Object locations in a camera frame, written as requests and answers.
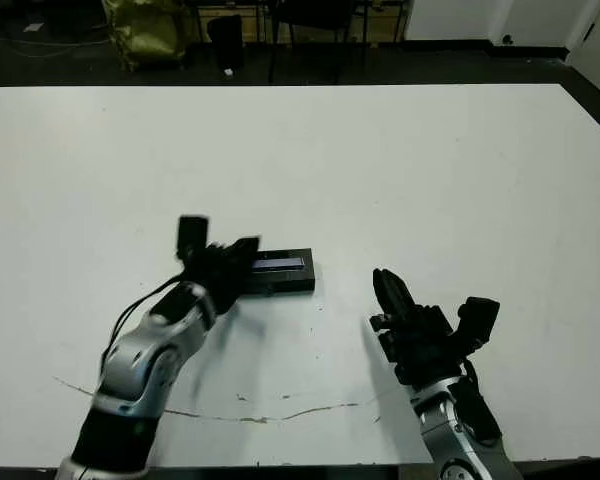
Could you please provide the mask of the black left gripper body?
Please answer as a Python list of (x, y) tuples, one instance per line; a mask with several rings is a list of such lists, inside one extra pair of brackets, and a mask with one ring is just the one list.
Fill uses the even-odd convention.
[(206, 289), (217, 315), (227, 313), (234, 305), (246, 278), (246, 273), (235, 268), (235, 260), (243, 252), (236, 251), (233, 244), (190, 250), (183, 260), (184, 277)]

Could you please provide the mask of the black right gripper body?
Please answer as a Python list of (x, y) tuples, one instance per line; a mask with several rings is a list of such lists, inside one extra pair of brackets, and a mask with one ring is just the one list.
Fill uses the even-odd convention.
[(431, 385), (461, 374), (460, 362), (447, 349), (452, 329), (438, 306), (415, 304), (369, 322), (401, 385)]

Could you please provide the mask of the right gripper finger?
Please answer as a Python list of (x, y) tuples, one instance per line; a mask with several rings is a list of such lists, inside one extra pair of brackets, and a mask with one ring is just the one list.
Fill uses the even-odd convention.
[(404, 281), (388, 269), (381, 271), (381, 306), (385, 313), (411, 313), (415, 308)]
[(400, 315), (402, 312), (402, 280), (388, 269), (373, 270), (373, 289), (376, 299), (387, 315)]

